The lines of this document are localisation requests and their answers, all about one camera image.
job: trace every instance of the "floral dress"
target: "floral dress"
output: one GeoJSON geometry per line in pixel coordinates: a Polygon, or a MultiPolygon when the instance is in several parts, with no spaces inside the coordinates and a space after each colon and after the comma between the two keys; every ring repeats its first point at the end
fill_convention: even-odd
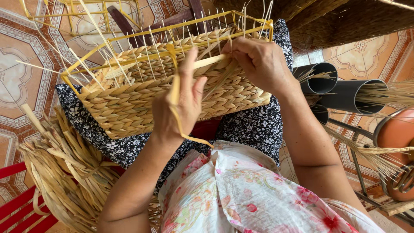
{"type": "Polygon", "coordinates": [[[282,177],[250,146],[217,140],[191,150],[159,191],[163,233],[383,233],[366,215],[282,177]]]}

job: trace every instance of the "woman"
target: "woman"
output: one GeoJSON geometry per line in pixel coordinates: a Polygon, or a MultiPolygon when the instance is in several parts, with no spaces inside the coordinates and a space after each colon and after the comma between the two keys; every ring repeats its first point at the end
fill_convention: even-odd
{"type": "MultiPolygon", "coordinates": [[[[231,49],[227,44],[223,53],[231,52],[255,85],[277,97],[284,139],[301,186],[281,177],[263,150],[217,140],[210,156],[188,152],[164,182],[159,192],[162,232],[383,232],[349,185],[331,139],[312,114],[282,49],[241,37],[231,49]]],[[[206,82],[200,78],[192,84],[196,55],[190,50],[180,67],[178,109],[186,134],[200,114],[206,82]]],[[[149,201],[163,168],[183,143],[169,111],[168,93],[154,101],[153,113],[154,130],[109,194],[99,232],[151,232],[149,201]]],[[[264,120],[269,117],[265,111],[258,114],[264,120]]]]}

